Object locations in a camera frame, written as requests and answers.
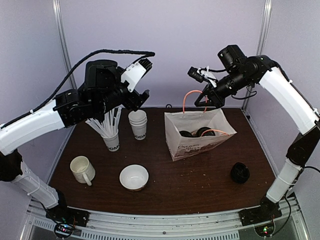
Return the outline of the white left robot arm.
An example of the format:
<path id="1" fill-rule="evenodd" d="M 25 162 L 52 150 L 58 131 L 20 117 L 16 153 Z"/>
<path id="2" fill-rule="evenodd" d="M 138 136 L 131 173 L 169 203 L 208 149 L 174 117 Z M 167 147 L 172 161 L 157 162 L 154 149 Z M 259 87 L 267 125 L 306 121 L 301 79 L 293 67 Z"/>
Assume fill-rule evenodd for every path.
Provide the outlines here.
<path id="1" fill-rule="evenodd" d="M 103 122 L 105 114 L 122 105 L 137 111 L 149 97 L 135 90 L 151 70 L 147 58 L 134 61 L 127 68 L 114 60 L 89 61 L 84 83 L 49 98 L 48 103 L 13 122 L 0 127 L 0 179 L 11 182 L 37 199 L 61 222 L 72 218 L 64 194 L 44 183 L 23 162 L 18 147 L 46 133 L 69 128 L 87 119 Z"/>

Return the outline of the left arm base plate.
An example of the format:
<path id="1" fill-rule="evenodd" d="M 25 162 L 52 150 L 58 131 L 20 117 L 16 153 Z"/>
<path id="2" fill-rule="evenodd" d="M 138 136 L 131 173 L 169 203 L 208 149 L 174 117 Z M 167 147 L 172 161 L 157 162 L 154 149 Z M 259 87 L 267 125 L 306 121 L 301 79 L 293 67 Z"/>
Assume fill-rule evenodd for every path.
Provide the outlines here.
<path id="1" fill-rule="evenodd" d="M 56 206 L 54 208 L 44 209 L 46 217 L 54 223 L 64 223 L 76 227 L 86 227 L 90 213 L 86 210 L 80 210 L 70 207 Z"/>

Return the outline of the black coffee cup lid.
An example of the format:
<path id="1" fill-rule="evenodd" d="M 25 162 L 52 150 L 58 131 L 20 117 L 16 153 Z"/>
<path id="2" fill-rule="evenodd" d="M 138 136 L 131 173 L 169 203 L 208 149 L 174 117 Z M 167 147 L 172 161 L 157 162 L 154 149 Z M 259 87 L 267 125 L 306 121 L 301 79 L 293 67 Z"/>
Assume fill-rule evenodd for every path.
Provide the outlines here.
<path id="1" fill-rule="evenodd" d="M 216 136 L 216 133 L 210 127 L 205 126 L 205 127 L 199 128 L 196 131 L 195 136 L 196 137 Z"/>

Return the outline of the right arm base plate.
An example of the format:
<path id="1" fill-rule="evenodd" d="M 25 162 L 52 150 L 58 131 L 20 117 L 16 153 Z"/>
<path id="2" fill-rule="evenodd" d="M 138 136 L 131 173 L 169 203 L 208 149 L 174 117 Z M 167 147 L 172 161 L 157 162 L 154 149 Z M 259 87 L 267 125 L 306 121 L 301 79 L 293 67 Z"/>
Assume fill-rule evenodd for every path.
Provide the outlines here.
<path id="1" fill-rule="evenodd" d="M 243 227 L 271 221 L 273 218 L 282 216 L 282 212 L 278 207 L 270 210 L 262 206 L 245 208 L 239 211 L 238 214 Z"/>

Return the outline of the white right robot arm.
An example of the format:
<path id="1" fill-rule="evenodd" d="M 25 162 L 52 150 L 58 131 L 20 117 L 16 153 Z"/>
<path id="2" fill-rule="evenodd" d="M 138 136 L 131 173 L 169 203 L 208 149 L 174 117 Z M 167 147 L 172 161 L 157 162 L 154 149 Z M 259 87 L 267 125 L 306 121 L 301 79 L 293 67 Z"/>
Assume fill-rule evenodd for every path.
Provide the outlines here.
<path id="1" fill-rule="evenodd" d="M 280 64 L 266 55 L 247 57 L 236 45 L 228 45 L 218 54 L 228 74 L 220 80 L 209 76 L 209 68 L 191 67 L 187 74 L 199 83 L 207 82 L 195 101 L 197 107 L 225 105 L 225 99 L 239 90 L 260 85 L 269 92 L 293 119 L 299 131 L 286 153 L 286 160 L 256 210 L 259 220 L 268 220 L 277 203 L 299 178 L 320 140 L 320 114 L 297 90 Z"/>

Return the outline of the white paper takeout bag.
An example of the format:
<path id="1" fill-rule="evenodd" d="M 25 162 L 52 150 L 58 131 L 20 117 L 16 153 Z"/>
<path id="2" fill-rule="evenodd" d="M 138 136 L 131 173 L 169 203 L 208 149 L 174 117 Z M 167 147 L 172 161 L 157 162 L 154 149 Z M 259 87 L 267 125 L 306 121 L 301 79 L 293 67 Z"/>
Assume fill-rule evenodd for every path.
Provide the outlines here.
<path id="1" fill-rule="evenodd" d="M 165 140 L 174 162 L 210 151 L 237 133 L 221 109 L 207 109 L 208 97 L 203 110 L 187 111 L 186 99 L 192 93 L 201 91 L 184 96 L 181 112 L 164 113 Z"/>

